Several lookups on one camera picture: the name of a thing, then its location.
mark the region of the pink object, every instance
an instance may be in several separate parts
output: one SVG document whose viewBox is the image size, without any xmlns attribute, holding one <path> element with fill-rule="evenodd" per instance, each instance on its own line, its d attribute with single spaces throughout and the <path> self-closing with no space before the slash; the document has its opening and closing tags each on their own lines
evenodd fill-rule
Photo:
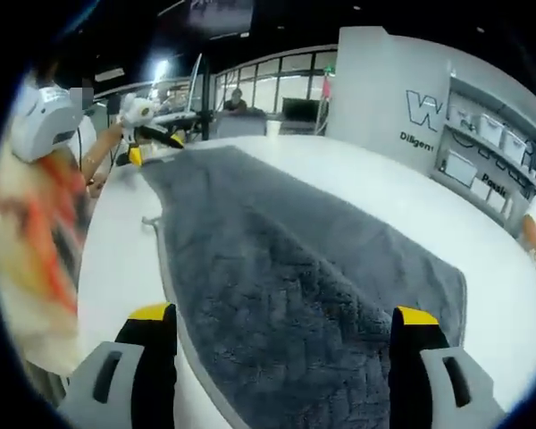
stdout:
<svg viewBox="0 0 536 429">
<path fill-rule="evenodd" d="M 327 76 L 323 77 L 322 95 L 325 98 L 330 98 L 331 97 L 331 85 L 330 85 L 330 81 L 328 80 Z"/>
</svg>

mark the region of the ceiling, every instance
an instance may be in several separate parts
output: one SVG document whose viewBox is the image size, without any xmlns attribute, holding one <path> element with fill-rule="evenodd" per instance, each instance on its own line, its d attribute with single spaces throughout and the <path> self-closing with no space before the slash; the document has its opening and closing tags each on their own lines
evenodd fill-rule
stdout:
<svg viewBox="0 0 536 429">
<path fill-rule="evenodd" d="M 173 4 L 177 6 L 158 16 Z M 122 67 L 125 76 L 95 84 L 96 92 L 101 92 L 150 80 L 147 65 L 163 55 L 176 55 L 178 74 L 188 75 L 203 52 L 212 72 L 217 72 L 264 55 L 337 43 L 343 26 L 381 25 L 390 34 L 423 38 L 476 55 L 536 94 L 536 15 L 526 20 L 519 12 L 507 17 L 502 11 L 497 17 L 451 2 L 437 10 L 429 10 L 427 4 L 420 12 L 387 13 L 376 7 L 362 0 L 256 0 L 249 37 L 206 40 L 188 25 L 188 2 L 101 0 L 68 38 L 64 69 L 74 77 L 92 78 Z"/>
</svg>

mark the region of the gray gripper base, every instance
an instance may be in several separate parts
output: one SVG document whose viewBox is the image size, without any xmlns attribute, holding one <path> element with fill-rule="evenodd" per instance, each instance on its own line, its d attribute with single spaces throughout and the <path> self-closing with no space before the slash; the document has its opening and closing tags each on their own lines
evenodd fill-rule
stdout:
<svg viewBox="0 0 536 429">
<path fill-rule="evenodd" d="M 131 393 L 143 349 L 99 344 L 71 376 L 58 411 L 76 429 L 132 429 Z"/>
<path fill-rule="evenodd" d="M 494 400 L 493 381 L 463 349 L 423 350 L 421 359 L 431 386 L 432 429 L 498 425 L 505 413 Z"/>
</svg>

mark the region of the white table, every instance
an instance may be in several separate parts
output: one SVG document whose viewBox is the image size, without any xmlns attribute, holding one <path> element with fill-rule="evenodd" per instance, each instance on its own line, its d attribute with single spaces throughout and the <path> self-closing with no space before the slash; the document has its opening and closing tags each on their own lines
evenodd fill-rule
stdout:
<svg viewBox="0 0 536 429">
<path fill-rule="evenodd" d="M 459 268 L 467 282 L 465 350 L 511 409 L 536 378 L 536 272 L 512 237 L 448 189 L 361 147 L 312 136 L 250 137 L 234 145 L 389 223 Z M 85 352 L 113 341 L 127 316 L 165 301 L 155 233 L 143 216 L 161 213 L 133 165 L 114 167 L 97 202 L 83 256 L 79 318 Z M 182 345 L 175 418 L 179 427 L 229 427 L 190 369 Z"/>
</svg>

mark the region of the white pillar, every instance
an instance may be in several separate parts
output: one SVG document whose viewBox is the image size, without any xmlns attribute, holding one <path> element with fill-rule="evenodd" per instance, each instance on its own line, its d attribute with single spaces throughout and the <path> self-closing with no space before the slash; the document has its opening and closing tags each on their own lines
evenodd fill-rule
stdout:
<svg viewBox="0 0 536 429">
<path fill-rule="evenodd" d="M 447 111 L 450 62 L 405 40 L 381 27 L 340 30 L 327 136 L 429 174 Z"/>
</svg>

